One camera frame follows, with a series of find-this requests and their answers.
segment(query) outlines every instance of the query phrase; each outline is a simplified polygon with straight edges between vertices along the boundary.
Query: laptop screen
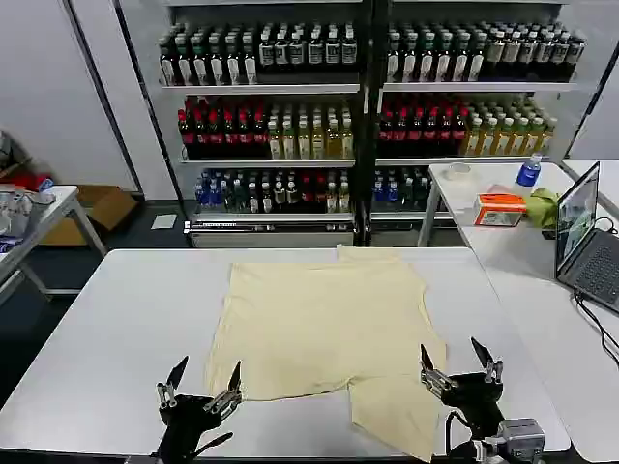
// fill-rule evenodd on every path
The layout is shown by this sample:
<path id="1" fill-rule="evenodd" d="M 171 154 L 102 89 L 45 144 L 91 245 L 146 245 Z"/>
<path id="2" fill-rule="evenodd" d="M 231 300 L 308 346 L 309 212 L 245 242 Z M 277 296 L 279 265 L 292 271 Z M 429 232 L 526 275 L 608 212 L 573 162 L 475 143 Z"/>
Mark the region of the laptop screen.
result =
<path id="1" fill-rule="evenodd" d="M 596 162 L 559 200 L 555 266 L 558 272 L 593 229 L 600 163 Z"/>

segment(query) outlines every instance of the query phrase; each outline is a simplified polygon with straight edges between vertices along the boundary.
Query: beverage shelf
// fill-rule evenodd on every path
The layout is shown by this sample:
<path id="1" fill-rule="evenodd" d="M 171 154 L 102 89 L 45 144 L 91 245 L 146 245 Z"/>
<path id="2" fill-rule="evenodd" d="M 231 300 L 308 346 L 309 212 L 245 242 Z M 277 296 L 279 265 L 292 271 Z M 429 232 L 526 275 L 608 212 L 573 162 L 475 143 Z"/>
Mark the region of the beverage shelf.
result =
<path id="1" fill-rule="evenodd" d="M 200 95 L 322 95 L 356 94 L 359 84 L 258 84 L 258 85 L 205 85 L 166 86 L 166 92 L 184 96 Z"/>
<path id="2" fill-rule="evenodd" d="M 167 7 L 208 7 L 217 5 L 279 5 L 303 3 L 362 3 L 363 0 L 163 0 Z"/>
<path id="3" fill-rule="evenodd" d="M 387 82 L 383 92 L 434 93 L 520 93 L 572 92 L 578 85 L 570 82 Z"/>
<path id="4" fill-rule="evenodd" d="M 452 162 L 524 162 L 529 157 L 451 157 L 451 158 L 378 158 L 376 166 L 429 166 L 430 164 L 450 164 Z"/>
<path id="5" fill-rule="evenodd" d="M 394 221 L 394 220 L 424 220 L 426 217 L 425 211 L 372 211 L 370 219 L 373 221 Z M 452 215 L 449 212 L 436 212 L 434 220 L 451 219 Z"/>
<path id="6" fill-rule="evenodd" d="M 353 159 L 183 159 L 183 164 L 195 164 L 212 169 L 252 168 L 335 168 L 352 167 Z"/>
<path id="7" fill-rule="evenodd" d="M 192 228 L 206 226 L 206 224 L 277 224 L 277 223 L 331 223 L 342 224 L 354 221 L 353 213 L 261 213 L 261 214 L 234 214 L 234 213 L 198 213 L 191 217 Z"/>

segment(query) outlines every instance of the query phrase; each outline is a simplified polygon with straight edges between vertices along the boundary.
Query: green cloth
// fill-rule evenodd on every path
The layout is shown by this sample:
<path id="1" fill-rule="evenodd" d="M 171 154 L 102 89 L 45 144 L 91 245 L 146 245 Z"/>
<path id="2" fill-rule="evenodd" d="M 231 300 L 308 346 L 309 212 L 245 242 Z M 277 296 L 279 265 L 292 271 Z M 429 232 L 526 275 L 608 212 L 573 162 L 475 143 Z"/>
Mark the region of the green cloth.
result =
<path id="1" fill-rule="evenodd" d="M 526 201 L 526 214 L 533 225 L 542 229 L 552 229 L 557 223 L 557 202 L 559 195 L 547 188 L 538 188 Z"/>

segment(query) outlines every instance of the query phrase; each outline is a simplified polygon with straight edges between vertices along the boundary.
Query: tissue box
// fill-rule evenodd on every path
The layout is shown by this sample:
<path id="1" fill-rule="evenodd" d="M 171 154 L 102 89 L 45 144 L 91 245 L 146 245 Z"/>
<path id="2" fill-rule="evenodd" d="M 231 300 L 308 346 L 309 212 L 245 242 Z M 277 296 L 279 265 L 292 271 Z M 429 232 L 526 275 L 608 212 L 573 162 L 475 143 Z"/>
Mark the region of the tissue box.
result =
<path id="1" fill-rule="evenodd" d="M 524 199 L 508 193 L 484 193 L 475 200 L 475 225 L 514 227 L 526 213 Z"/>

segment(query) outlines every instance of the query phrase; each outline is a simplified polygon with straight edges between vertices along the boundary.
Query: white table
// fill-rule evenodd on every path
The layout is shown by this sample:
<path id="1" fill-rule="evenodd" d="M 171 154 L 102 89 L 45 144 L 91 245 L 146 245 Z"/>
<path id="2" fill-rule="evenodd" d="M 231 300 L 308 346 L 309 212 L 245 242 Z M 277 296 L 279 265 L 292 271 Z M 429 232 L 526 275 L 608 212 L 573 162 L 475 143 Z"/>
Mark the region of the white table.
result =
<path id="1" fill-rule="evenodd" d="M 0 253 L 0 282 L 4 282 L 0 287 L 0 295 L 5 297 L 9 295 L 24 276 L 28 277 L 46 297 L 79 293 L 79 290 L 48 289 L 32 269 L 23 262 L 32 248 L 38 245 L 45 235 L 65 217 L 74 219 L 86 242 L 102 257 L 107 254 L 99 235 L 77 201 L 77 187 L 54 186 L 49 192 L 56 197 L 56 200 L 43 207 L 38 215 L 31 217 L 23 242 L 7 253 Z"/>
<path id="2" fill-rule="evenodd" d="M 435 164 L 429 169 L 434 182 L 422 227 L 425 238 L 431 204 L 442 196 L 517 327 L 576 450 L 592 462 L 619 460 L 619 372 L 602 350 L 597 330 L 571 301 L 571 292 L 554 281 L 554 242 L 526 221 L 515 228 L 472 225 L 476 195 L 493 184 L 510 187 L 519 165 L 471 164 L 466 182 L 448 181 L 446 168 Z M 573 183 L 558 166 L 544 163 L 536 187 L 562 194 Z M 605 215 L 598 207 L 598 216 Z M 619 334 L 618 316 L 588 305 L 611 333 Z"/>
<path id="3" fill-rule="evenodd" d="M 535 418 L 546 450 L 569 437 L 516 331 L 498 309 L 471 250 L 402 248 L 427 282 L 426 305 L 447 341 L 448 371 L 479 371 L 469 337 L 505 362 L 500 407 Z M 0 412 L 0 448 L 143 455 L 163 425 L 155 386 L 189 355 L 179 391 L 203 394 L 205 360 L 227 292 L 231 262 L 333 262 L 334 249 L 111 251 L 74 301 Z M 444 452 L 443 410 L 435 452 Z M 398 451 L 351 426 L 345 391 L 248 402 L 203 442 L 234 432 L 211 456 L 391 456 Z M 457 444 L 468 438 L 453 427 Z"/>
<path id="4" fill-rule="evenodd" d="M 562 166 L 576 180 L 596 161 L 597 159 L 564 159 Z M 600 159 L 598 191 L 600 204 L 619 219 L 619 159 Z"/>

